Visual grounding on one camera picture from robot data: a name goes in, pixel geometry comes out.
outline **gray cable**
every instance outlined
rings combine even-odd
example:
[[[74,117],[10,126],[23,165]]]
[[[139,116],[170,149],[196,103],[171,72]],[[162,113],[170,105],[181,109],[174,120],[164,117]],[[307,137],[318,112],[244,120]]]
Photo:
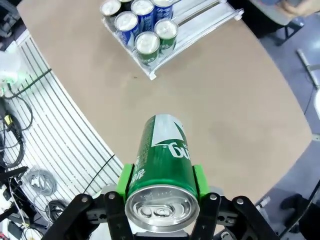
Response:
[[[57,190],[57,181],[54,176],[46,170],[33,170],[26,176],[27,182],[32,189],[43,196],[51,196]]]

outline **white tray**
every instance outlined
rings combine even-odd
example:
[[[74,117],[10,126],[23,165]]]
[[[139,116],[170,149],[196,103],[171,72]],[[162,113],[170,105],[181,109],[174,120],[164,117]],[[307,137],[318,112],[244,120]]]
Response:
[[[159,54],[152,66],[141,64],[136,56],[136,50],[127,48],[117,34],[109,28],[104,18],[102,22],[150,80],[154,80],[156,78],[155,72],[162,65],[222,24],[231,19],[240,20],[243,13],[243,9],[234,10],[225,0],[178,1],[173,5],[172,17],[172,20],[179,25],[175,47],[167,55]]]

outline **green gripper pad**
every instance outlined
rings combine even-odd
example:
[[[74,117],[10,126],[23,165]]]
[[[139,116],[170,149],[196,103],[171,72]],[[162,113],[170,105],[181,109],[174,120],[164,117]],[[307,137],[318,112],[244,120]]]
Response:
[[[133,167],[133,164],[124,165],[118,184],[116,186],[116,192],[123,197],[123,202],[126,202],[126,190]]]
[[[199,202],[206,194],[210,193],[210,188],[205,176],[204,169],[202,165],[194,165],[194,177],[196,178],[196,183],[199,189]]]

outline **can lid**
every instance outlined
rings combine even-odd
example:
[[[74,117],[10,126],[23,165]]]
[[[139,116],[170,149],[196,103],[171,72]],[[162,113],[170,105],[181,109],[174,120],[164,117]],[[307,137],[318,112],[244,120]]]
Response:
[[[138,24],[138,17],[131,11],[120,13],[114,21],[115,27],[120,31],[129,31]]]
[[[198,201],[190,192],[166,184],[138,189],[125,203],[126,216],[138,227],[155,233],[184,229],[199,211]]]
[[[131,5],[131,11],[142,16],[151,13],[154,8],[154,4],[149,0],[134,0]]]
[[[155,24],[154,31],[161,39],[172,39],[178,34],[178,25],[172,20],[164,18]]]
[[[121,8],[121,2],[118,0],[106,0],[100,6],[100,12],[105,16],[115,14]]]
[[[140,33],[135,40],[135,47],[142,54],[152,54],[160,46],[159,37],[152,31]]]
[[[173,3],[173,0],[153,0],[153,4],[159,7],[169,7]]]

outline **green can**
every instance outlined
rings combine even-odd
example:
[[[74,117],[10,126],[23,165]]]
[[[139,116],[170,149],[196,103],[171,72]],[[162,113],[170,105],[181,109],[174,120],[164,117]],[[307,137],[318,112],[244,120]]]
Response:
[[[157,62],[160,39],[154,32],[144,31],[140,33],[134,42],[134,46],[142,64],[150,66]]]
[[[160,114],[146,122],[127,196],[127,217],[147,231],[175,232],[198,217],[187,139],[175,117]]]
[[[161,19],[155,24],[154,31],[160,39],[160,53],[172,52],[176,45],[178,28],[175,22],[167,18]]]

